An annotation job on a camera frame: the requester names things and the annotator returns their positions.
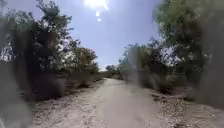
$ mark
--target green foliage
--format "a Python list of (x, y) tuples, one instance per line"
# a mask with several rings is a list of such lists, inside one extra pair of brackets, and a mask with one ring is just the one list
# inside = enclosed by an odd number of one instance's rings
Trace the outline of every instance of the green foliage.
[(200, 75), (206, 56), (210, 56), (201, 44), (200, 2), (165, 0), (154, 15), (164, 39), (163, 45), (172, 49), (170, 55), (176, 72), (185, 73), (189, 79), (194, 74)]
[(61, 85), (55, 74), (59, 68), (90, 73), (97, 73), (99, 68), (94, 62), (95, 52), (82, 47), (70, 36), (72, 28), (68, 28), (68, 24), (72, 18), (61, 14), (53, 1), (37, 1), (37, 7), (43, 13), (40, 20), (34, 19), (31, 12), (16, 10), (0, 16), (0, 58), (13, 63), (16, 78), (27, 76), (21, 81), (27, 81), (32, 91), (38, 93), (37, 97), (48, 99), (61, 94), (57, 92)]
[(124, 58), (118, 66), (121, 73), (129, 71), (149, 70), (155, 73), (166, 73), (167, 66), (163, 60), (164, 55), (159, 44), (154, 42), (148, 45), (129, 45), (124, 52)]

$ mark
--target dirt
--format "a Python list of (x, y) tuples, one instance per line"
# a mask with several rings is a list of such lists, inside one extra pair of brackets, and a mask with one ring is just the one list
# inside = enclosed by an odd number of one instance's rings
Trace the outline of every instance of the dirt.
[(94, 88), (37, 103), (31, 128), (223, 128), (224, 112), (105, 79)]

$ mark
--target tree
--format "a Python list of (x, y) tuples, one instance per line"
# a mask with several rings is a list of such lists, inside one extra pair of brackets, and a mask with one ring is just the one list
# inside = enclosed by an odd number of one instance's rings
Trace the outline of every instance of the tree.
[(90, 49), (77, 47), (80, 43), (72, 39), (69, 34), (72, 29), (67, 27), (71, 17), (61, 14), (54, 2), (45, 4), (38, 0), (37, 7), (44, 14), (40, 20), (34, 19), (31, 12), (15, 10), (0, 17), (4, 24), (0, 26), (3, 42), (0, 53), (1, 60), (12, 63), (19, 85), (24, 86), (27, 81), (33, 93), (40, 99), (48, 99), (60, 95), (55, 73), (62, 62), (69, 59), (63, 56), (67, 46), (73, 45), (70, 52), (75, 54), (76, 61), (71, 61), (74, 64), (70, 65), (75, 65), (76, 69), (96, 72), (98, 67), (93, 60), (97, 56)]
[(202, 49), (202, 29), (198, 22), (201, 15), (197, 12), (202, 6), (199, 3), (201, 1), (165, 0), (154, 15), (164, 39), (162, 43), (172, 51), (177, 72), (185, 73), (189, 79), (204, 70), (206, 56), (210, 56)]

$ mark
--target dirt road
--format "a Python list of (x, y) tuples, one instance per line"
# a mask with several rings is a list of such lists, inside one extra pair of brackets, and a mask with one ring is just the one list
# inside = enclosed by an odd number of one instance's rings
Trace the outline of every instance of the dirt road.
[[(224, 126), (215, 122), (217, 119), (223, 119), (224, 114), (221, 111), (206, 107), (206, 112), (208, 110), (212, 114), (202, 115), (203, 117), (196, 119), (191, 116), (201, 110), (200, 106), (186, 105), (188, 108), (182, 107), (181, 110), (173, 106), (164, 109), (170, 102), (155, 102), (151, 94), (150, 90), (106, 79), (95, 88), (79, 95), (38, 104), (33, 110), (36, 114), (33, 116), (32, 128), (182, 128), (182, 123), (191, 120), (199, 122), (192, 125), (195, 128)], [(191, 111), (193, 113), (190, 117), (188, 116), (190, 120), (185, 122), (183, 108), (194, 110)]]

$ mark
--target bush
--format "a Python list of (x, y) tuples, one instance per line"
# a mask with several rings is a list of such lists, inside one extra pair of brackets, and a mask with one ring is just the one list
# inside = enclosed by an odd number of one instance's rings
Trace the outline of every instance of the bush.
[(86, 80), (82, 80), (78, 86), (78, 88), (88, 88), (89, 84), (87, 83)]
[(144, 73), (139, 75), (139, 82), (143, 87), (154, 89), (163, 94), (172, 94), (175, 87), (185, 86), (184, 76), (163, 76), (158, 74)]

